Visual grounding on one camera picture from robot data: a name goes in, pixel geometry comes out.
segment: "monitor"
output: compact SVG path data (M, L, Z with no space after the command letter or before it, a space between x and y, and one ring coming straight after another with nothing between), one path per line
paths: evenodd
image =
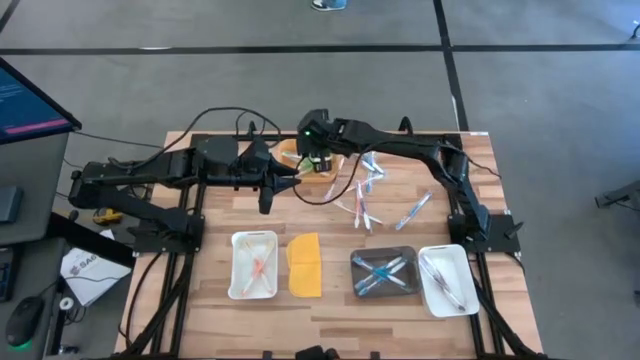
M0 145L81 127L73 115L0 58Z

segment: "computer mouse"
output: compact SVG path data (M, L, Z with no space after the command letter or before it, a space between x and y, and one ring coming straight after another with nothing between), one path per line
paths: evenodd
M7 321L7 343L13 347L25 345L31 340L38 328L44 300L39 296L29 296L16 306Z

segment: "desk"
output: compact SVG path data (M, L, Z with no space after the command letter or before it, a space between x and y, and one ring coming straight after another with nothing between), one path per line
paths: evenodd
M171 132L167 143L179 133ZM190 136L176 145L189 145ZM496 170L491 142L486 134L461 134L467 154L481 165ZM202 250L195 257L189 300L182 334L180 356L261 358L262 351L273 351L278 358L292 358L296 351L322 345L335 348L344 359L369 358L380 351L382 358L475 358L468 317L437 319L428 314L419 295L358 300L351 289L349 254L354 249L450 243L447 193L419 161L380 154L380 165L388 176L376 183L367 197L369 211L385 222L375 226L372 235L353 228L353 216L334 205L310 206L299 201L292 191L279 194L271 214L258 213L257 196L251 190L234 192L209 188L203 214L206 233ZM348 177L347 162L340 176ZM359 170L357 178L364 174ZM506 209L500 180L476 167L470 179L480 202L493 213ZM301 188L303 196L321 195L326 190ZM427 191L432 200L402 231L395 223ZM191 204L195 191L190 192ZM152 202L159 206L177 206L179 192L156 187ZM278 234L278 294L264 301L234 301L227 289L231 274L231 235L237 231L273 230ZM318 299L293 297L288 289L285 247L297 235L318 232L322 254L323 296ZM152 256L137 260L131 291ZM541 351L533 311L522 270L502 254L488 254L489 271L498 309L522 340ZM137 335L158 306L166 256L152 268L136 303L132 334ZM162 350L168 350L174 316L167 317ZM486 316L481 310L485 347L493 351ZM120 337L116 351L124 348Z
M58 324L57 317L61 314L54 309L58 305L54 304L55 287L42 296L45 307L30 350L8 350L5 324L22 299L38 295L59 277L65 240L72 246L133 267L134 259L127 246L52 214L68 137L69 134L61 134L0 146L0 186L18 185L24 190L16 222L0 225L0 247L18 244L23 248L12 299L0 303L0 359L41 359L48 333L51 337L47 351L53 348L57 352L53 338L59 341L62 326L52 331L49 326L52 316L53 323Z
M24 190L14 224L0 225L0 246L40 240L49 224L69 134L0 145L0 186Z

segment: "wooden tabletop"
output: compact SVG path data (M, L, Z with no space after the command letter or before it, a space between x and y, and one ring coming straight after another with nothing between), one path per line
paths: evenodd
M170 132L167 143L179 132ZM496 161L486 133L461 133L466 153L495 171ZM189 145L187 136L174 149ZM385 224L374 225L373 234L354 229L353 216L335 205L311 206L292 191L276 196L270 215L258 213L257 195L249 189L234 192L209 188L203 214L206 232L202 250L195 258L189 301L182 335L181 357L260 358L264 350L278 358L293 358L296 351L314 345L335 348L343 359L368 358L380 351L383 359L456 358L474 359L475 351L468 317L438 319L428 313L419 295L359 300L352 290L349 254L355 249L408 245L449 244L446 225L450 213L447 193L419 161L380 154L378 162L387 172L367 195L369 212ZM340 184L350 175L353 159L340 173ZM366 174L358 170L356 179ZM470 179L482 204L492 213L506 209L500 179L472 166ZM328 185L307 185L303 196L319 199ZM433 198L401 231L395 224L430 190ZM193 204L195 191L191 192ZM156 186L152 202L177 206L179 191ZM353 193L344 202L353 206ZM268 300L231 300L227 296L231 275L231 236L237 231L273 230L278 234L278 293ZM286 245L296 236L317 232L322 256L322 298L297 298L288 290ZM138 259L125 308L141 273L153 255ZM488 254L489 271L499 311L522 338L542 351L522 270L502 254ZM158 306L166 256L154 265L142 286L135 306L132 333L137 335ZM484 310L481 320L485 347L493 346ZM168 350L173 312L165 325L163 349ZM116 351L124 348L120 336Z

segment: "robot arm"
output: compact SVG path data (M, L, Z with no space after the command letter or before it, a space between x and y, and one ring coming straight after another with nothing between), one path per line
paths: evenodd
M204 217L182 208L165 209L122 192L118 186L162 184L187 189L195 184L241 187L260 191L260 213L268 214L273 197L300 181L297 170L277 162L267 144L256 138L241 155L231 137L215 137L195 147L165 152L135 171L120 163L88 163L72 175L69 202L80 209L112 208L146 220L130 231L137 237L134 251L189 253L200 248Z
M297 147L300 155L309 157L316 172L330 170L330 153L350 156L375 150L420 160L460 205L469 240L488 237L489 211L478 202L469 182L469 159L449 144L379 131L357 120L330 121L327 110L313 110L298 125Z

